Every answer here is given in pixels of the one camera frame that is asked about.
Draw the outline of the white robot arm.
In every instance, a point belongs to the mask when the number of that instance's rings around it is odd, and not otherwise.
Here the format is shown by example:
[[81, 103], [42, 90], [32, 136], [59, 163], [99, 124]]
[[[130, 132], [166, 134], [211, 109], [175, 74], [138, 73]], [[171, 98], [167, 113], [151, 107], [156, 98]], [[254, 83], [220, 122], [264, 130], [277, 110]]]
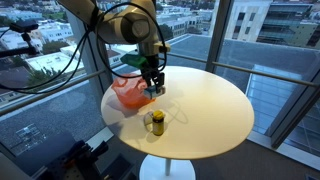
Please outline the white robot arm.
[[163, 69], [166, 58], [159, 63], [159, 54], [166, 55], [169, 45], [156, 20], [156, 7], [152, 0], [129, 0], [102, 11], [93, 0], [57, 0], [80, 19], [96, 38], [106, 44], [136, 45], [134, 53], [125, 55], [122, 62], [136, 67], [146, 81], [147, 95], [165, 93]]

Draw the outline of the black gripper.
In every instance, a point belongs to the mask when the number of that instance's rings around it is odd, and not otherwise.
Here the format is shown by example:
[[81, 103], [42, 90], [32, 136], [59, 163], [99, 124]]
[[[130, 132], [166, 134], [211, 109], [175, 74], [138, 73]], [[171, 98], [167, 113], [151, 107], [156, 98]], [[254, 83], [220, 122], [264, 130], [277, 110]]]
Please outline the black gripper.
[[160, 93], [165, 79], [165, 74], [159, 70], [160, 61], [161, 58], [158, 55], [145, 56], [143, 58], [142, 68], [140, 69], [147, 87], [151, 87], [152, 80], [156, 80], [156, 93]]

